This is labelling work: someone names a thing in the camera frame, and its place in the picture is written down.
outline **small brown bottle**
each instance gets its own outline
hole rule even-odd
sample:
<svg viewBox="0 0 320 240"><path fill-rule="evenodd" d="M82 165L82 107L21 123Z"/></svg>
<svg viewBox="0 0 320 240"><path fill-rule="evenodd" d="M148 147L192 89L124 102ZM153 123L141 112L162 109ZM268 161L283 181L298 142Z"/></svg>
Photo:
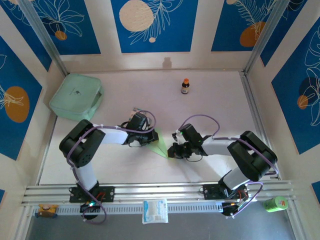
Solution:
<svg viewBox="0 0 320 240"><path fill-rule="evenodd" d="M181 92L183 94L187 94L189 92L189 86L190 86L189 79L185 78L182 83Z"/></svg>

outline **white cable tray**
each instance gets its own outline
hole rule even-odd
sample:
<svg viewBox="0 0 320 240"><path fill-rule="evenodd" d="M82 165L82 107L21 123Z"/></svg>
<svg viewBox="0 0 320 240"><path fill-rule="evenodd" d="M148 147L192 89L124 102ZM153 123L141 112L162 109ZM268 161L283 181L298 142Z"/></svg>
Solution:
<svg viewBox="0 0 320 240"><path fill-rule="evenodd" d="M142 214L142 204L103 204L109 215ZM34 208L32 214L38 212L39 207ZM223 211L221 202L199 202L199 203L168 203L169 214L188 213L221 213ZM58 216L82 215L80 205L60 205L56 210ZM102 215L103 211L95 210L85 215Z"/></svg>

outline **green can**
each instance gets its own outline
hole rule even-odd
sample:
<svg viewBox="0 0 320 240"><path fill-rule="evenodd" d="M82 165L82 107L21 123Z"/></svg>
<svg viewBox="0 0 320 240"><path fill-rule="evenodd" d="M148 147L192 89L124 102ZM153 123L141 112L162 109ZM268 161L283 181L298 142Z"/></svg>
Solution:
<svg viewBox="0 0 320 240"><path fill-rule="evenodd" d="M264 201L263 207L269 213L286 210L288 208L288 200L283 196L277 196Z"/></svg>

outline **bottle label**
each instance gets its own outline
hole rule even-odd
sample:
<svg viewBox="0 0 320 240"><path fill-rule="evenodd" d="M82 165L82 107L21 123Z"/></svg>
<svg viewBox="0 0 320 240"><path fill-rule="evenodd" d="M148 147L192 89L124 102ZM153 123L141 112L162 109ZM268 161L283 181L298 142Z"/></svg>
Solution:
<svg viewBox="0 0 320 240"><path fill-rule="evenodd" d="M189 92L189 88L188 87L181 87L181 92L183 94L187 94Z"/></svg>

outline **white packet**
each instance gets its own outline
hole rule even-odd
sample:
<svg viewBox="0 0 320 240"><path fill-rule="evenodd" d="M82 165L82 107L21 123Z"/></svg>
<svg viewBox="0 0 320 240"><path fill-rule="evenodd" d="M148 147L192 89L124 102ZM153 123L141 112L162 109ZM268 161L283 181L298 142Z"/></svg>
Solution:
<svg viewBox="0 0 320 240"><path fill-rule="evenodd" d="M169 221L167 199L143 201L143 224L167 224L168 222Z"/></svg>

